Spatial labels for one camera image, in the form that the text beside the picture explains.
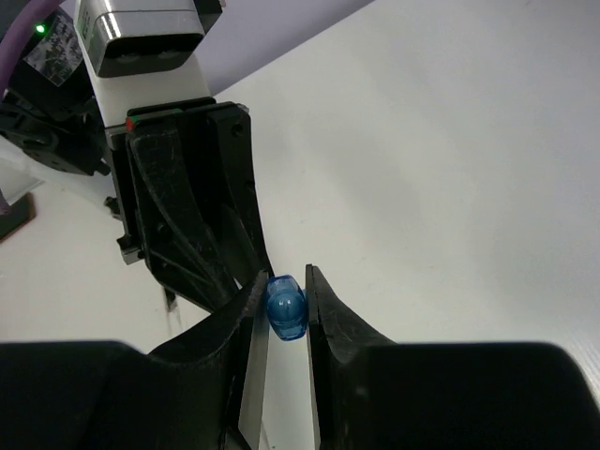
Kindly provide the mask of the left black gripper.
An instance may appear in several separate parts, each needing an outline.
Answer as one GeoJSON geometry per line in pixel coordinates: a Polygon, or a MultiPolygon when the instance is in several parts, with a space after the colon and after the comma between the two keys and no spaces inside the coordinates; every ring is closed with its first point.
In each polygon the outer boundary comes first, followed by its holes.
{"type": "Polygon", "coordinates": [[[127,264],[144,256],[163,287],[208,312],[270,270],[241,106],[203,97],[136,108],[106,136],[127,264]]]}

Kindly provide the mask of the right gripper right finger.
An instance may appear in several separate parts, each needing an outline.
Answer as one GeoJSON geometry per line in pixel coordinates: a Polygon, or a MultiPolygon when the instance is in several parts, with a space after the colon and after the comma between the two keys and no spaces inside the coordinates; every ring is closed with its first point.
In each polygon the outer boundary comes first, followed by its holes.
{"type": "Polygon", "coordinates": [[[544,342],[396,343],[306,268],[319,449],[595,449],[599,409],[544,342]]]}

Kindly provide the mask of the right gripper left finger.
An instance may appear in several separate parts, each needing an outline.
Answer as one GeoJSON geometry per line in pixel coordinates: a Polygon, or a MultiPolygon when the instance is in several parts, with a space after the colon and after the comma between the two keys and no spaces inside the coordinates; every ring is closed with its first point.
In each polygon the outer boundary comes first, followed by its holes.
{"type": "Polygon", "coordinates": [[[268,326],[260,272],[149,353],[118,341],[1,347],[5,449],[256,449],[268,326]]]}

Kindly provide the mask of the blue transparent pen cap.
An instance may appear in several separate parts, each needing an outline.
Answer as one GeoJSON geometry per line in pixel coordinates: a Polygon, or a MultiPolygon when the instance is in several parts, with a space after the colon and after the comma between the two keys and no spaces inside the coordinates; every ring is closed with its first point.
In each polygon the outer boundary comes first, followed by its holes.
{"type": "Polygon", "coordinates": [[[293,341],[305,335],[308,301],[294,277],[271,277],[265,290],[265,305],[271,327],[281,340],[293,341]]]}

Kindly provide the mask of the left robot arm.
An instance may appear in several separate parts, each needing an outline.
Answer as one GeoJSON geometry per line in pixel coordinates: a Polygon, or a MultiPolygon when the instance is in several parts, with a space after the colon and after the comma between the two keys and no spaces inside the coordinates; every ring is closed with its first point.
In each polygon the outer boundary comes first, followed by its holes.
{"type": "Polygon", "coordinates": [[[272,269],[251,121],[192,61],[220,1],[1,5],[1,135],[44,167],[109,175],[126,263],[215,311],[272,269]]]}

